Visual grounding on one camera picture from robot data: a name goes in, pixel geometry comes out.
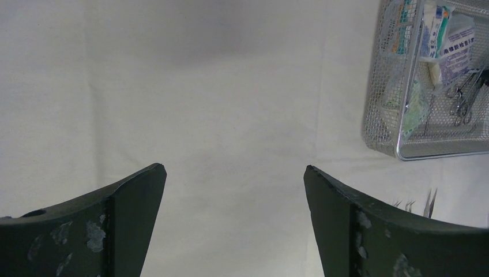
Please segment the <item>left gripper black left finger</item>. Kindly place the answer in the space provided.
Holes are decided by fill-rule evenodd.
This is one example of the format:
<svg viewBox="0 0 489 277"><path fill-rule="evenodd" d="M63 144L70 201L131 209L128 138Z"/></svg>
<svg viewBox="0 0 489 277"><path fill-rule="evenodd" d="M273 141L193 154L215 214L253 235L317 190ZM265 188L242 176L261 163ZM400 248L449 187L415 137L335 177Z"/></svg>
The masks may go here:
<svg viewBox="0 0 489 277"><path fill-rule="evenodd" d="M2 276L140 276L164 166L152 164L63 203L1 218Z"/></svg>

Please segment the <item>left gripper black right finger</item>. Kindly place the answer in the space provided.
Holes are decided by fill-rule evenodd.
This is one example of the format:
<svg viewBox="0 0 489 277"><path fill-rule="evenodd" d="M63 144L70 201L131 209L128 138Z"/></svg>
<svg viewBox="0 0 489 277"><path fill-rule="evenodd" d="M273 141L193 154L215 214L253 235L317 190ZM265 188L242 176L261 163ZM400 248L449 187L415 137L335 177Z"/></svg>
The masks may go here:
<svg viewBox="0 0 489 277"><path fill-rule="evenodd" d="M303 176L325 276L487 276L488 230L396 208L309 165Z"/></svg>

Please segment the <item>clear pouch green item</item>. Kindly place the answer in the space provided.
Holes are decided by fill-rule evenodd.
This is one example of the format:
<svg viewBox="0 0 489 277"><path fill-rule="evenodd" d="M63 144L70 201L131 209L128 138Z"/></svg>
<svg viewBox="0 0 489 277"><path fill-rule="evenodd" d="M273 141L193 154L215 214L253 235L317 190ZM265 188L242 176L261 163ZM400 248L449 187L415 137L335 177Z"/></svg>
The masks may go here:
<svg viewBox="0 0 489 277"><path fill-rule="evenodd" d="M407 111L403 116L401 139L408 140L419 125L430 113L430 104L426 99L426 89L418 78L415 78L409 94Z"/></svg>

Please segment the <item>wire mesh instrument tray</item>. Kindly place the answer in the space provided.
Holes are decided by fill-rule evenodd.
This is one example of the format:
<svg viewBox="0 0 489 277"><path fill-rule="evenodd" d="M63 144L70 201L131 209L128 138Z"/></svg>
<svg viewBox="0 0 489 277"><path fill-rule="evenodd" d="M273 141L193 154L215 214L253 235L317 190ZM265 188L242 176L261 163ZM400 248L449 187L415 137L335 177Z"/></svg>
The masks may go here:
<svg viewBox="0 0 489 277"><path fill-rule="evenodd" d="M363 139L376 151L400 160L470 155L488 152L488 86L483 86L472 107L472 120L455 127L449 111L457 85L472 70L488 67L488 2L443 1L453 7L453 17L462 14L475 21L475 45L470 70L451 88L432 93L428 64L419 59L425 1L382 1L379 11L370 86L363 120ZM403 116L415 78L426 89L430 113L411 137L401 139Z"/></svg>

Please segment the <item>steel surgical scissors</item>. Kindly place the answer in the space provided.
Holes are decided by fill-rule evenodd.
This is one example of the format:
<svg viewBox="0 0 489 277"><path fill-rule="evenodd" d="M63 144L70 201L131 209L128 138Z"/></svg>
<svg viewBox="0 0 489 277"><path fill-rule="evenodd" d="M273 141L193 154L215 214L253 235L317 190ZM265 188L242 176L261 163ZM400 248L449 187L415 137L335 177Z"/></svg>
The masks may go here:
<svg viewBox="0 0 489 277"><path fill-rule="evenodd" d="M488 67L472 70L464 83L456 86L453 94L447 94L448 98L454 99L449 114L456 117L455 127L471 122L472 107L483 86L488 86Z"/></svg>

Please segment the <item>beige surgical wrap cloth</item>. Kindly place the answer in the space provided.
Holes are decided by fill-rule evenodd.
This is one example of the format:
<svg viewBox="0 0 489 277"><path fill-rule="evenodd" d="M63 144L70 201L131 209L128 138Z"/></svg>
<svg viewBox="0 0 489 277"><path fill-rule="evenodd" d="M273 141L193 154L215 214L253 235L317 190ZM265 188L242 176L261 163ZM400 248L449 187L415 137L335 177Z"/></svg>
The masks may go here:
<svg viewBox="0 0 489 277"><path fill-rule="evenodd" d="M488 156L401 162L362 119L380 1L2 1L1 215L167 170L143 276L322 276L310 164L488 225Z"/></svg>

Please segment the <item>pink suture packet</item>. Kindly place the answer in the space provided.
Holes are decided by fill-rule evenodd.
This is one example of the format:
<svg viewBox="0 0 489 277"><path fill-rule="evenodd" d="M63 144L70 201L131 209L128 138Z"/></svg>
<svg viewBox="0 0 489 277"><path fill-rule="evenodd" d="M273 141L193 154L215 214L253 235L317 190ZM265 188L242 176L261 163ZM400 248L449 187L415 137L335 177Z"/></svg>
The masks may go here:
<svg viewBox="0 0 489 277"><path fill-rule="evenodd" d="M440 57L428 64L434 95L451 88L468 73L474 45L474 19L462 14L454 16L442 45Z"/></svg>

